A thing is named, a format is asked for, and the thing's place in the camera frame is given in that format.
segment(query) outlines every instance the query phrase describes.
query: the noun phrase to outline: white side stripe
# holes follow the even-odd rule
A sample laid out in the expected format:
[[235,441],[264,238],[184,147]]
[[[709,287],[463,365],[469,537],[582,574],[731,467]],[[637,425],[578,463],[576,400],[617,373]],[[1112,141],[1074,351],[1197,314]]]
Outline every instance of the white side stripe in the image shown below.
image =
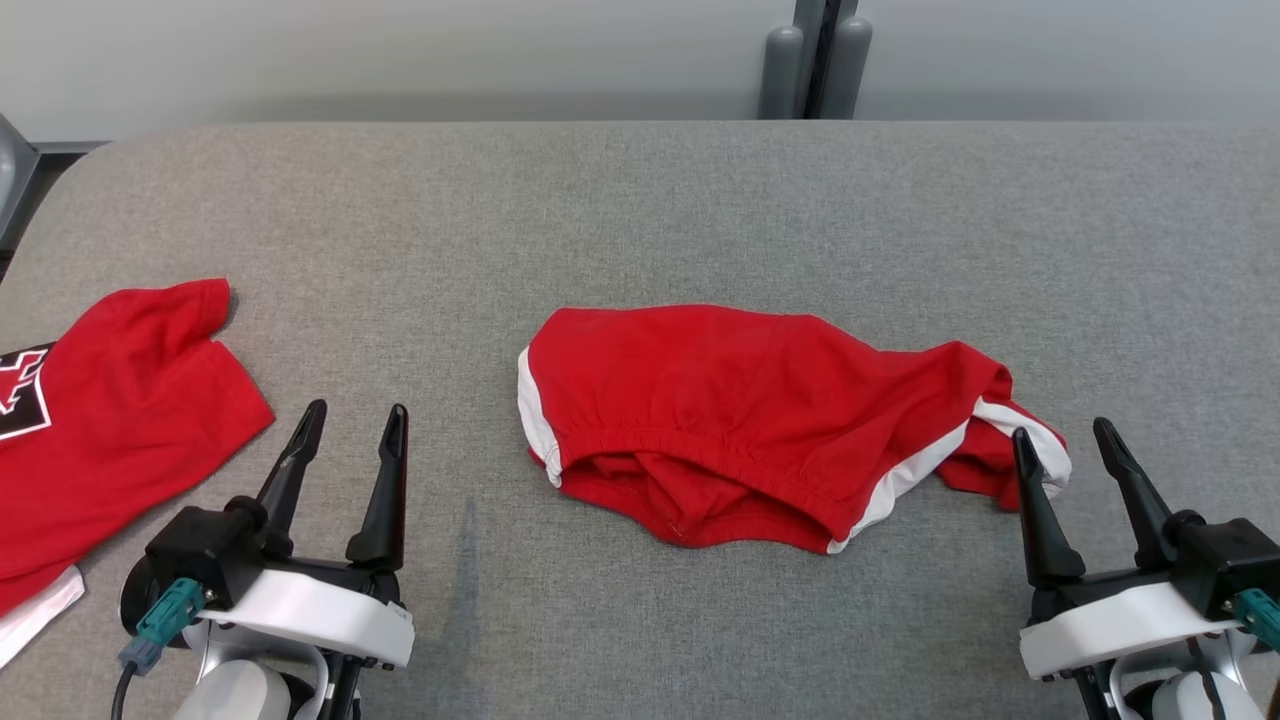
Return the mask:
[[1027,428],[1027,434],[1032,438],[1032,447],[1039,455],[1041,465],[1044,466],[1044,495],[1053,497],[1062,492],[1071,479],[1071,457],[1066,455],[1066,448],[1052,430],[1039,424],[1036,419],[1023,415],[1007,405],[996,405],[978,398],[973,406],[973,416],[992,424],[1005,437],[1014,437],[1014,430]]
[[547,465],[547,478],[559,487],[559,443],[552,424],[543,415],[543,396],[538,392],[534,373],[529,369],[529,348],[520,352],[516,360],[518,377],[516,379],[516,404],[520,406],[520,424],[525,427],[529,447]]
[[[1041,464],[1044,466],[1044,495],[1053,497],[1066,487],[1068,480],[1071,478],[1071,459],[1066,455],[1066,448],[1059,442],[1057,436],[1048,428],[1012,407],[987,402],[980,397],[973,406],[973,416],[991,423],[992,427],[1007,437],[1012,437],[1014,430],[1018,428],[1027,428],[1027,434],[1032,438],[1032,446],[1036,447],[1036,454],[1039,455]],[[849,544],[849,541],[854,536],[888,518],[899,497],[902,497],[904,493],[918,486],[929,473],[937,470],[943,460],[960,448],[968,427],[969,420],[960,423],[960,427],[942,436],[924,450],[893,465],[888,473],[884,473],[884,477],[876,482],[876,489],[872,491],[872,498],[867,503],[863,519],[854,525],[844,542],[836,542],[832,538],[827,543],[827,553],[835,555],[845,550],[845,546]]]
[[916,452],[915,455],[902,460],[897,465],[893,465],[888,473],[884,473],[879,480],[876,482],[876,489],[872,491],[872,498],[867,503],[867,511],[863,512],[863,519],[854,525],[854,529],[849,532],[849,537],[845,542],[836,542],[835,538],[827,543],[827,555],[835,555],[845,546],[854,536],[863,532],[864,529],[879,523],[888,514],[893,511],[893,503],[897,498],[906,495],[906,491],[920,484],[920,480],[927,478],[929,473],[936,470],[938,465],[942,464],[952,452],[960,447],[964,442],[964,432],[969,427],[969,420],[960,423],[960,427],[951,430],[950,433],[942,436],[941,438],[933,441],[932,445],[927,446],[924,450]]

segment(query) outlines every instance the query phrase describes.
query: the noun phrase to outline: black cable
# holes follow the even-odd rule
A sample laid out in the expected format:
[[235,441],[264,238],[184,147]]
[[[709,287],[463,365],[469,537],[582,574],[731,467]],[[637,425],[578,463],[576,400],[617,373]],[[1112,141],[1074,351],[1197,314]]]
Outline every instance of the black cable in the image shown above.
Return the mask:
[[1204,660],[1204,653],[1199,648],[1199,642],[1196,638],[1187,638],[1187,648],[1192,651],[1192,657],[1196,659],[1201,683],[1204,685],[1204,697],[1208,698],[1210,706],[1213,708],[1213,720],[1226,720],[1226,708],[1222,707],[1222,696],[1217,693],[1217,683],[1213,682],[1213,674],[1210,673],[1207,667],[1207,661]]
[[132,660],[124,664],[120,682],[115,684],[115,697],[111,700],[111,720],[120,720],[124,712],[124,693],[129,692],[129,680],[138,671],[138,664]]

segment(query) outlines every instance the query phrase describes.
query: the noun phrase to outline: garment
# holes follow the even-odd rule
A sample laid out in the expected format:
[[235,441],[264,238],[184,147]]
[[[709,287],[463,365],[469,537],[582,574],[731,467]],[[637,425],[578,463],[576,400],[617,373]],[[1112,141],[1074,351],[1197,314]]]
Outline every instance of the garment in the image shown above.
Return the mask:
[[76,561],[274,419],[210,340],[229,305],[225,279],[120,291],[0,356],[0,659],[79,597]]
[[1071,471],[1062,438],[1012,401],[1009,370],[960,342],[890,352],[809,315],[564,309],[517,372],[552,484],[686,547],[840,552],[934,471],[1015,510],[1018,427],[1050,495]]

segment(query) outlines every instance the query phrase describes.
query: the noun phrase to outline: black and white logo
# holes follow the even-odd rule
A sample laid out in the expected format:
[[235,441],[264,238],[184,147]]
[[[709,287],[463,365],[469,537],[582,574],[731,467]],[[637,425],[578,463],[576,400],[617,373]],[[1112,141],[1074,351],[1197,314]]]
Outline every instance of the black and white logo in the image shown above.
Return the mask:
[[0,355],[0,442],[52,424],[40,387],[50,345]]

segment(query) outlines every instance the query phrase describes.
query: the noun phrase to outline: gray fabric surface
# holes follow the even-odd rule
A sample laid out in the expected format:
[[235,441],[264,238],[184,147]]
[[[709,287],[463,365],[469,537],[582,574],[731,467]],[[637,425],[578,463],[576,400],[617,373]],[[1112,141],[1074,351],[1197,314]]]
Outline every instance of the gray fabric surface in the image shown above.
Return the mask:
[[[1133,539],[1112,418],[1174,506],[1280,536],[1280,132],[1087,124],[259,126],[105,147],[40,209],[0,347],[131,286],[227,275],[221,340],[279,420],[84,564],[88,594],[0,671],[5,717],[100,717],[115,600],[180,503],[261,483],[329,400],[294,521],[340,557],[388,406],[411,413],[411,667],[366,717],[1082,717],[1023,675],[1018,520],[928,480],[835,557],[687,551],[559,496],[515,360],[564,305],[815,313],[881,347],[964,340],[1061,429],[1056,501],[1093,569]],[[170,652],[127,716],[166,717]],[[1276,666],[1251,660],[1253,692]]]

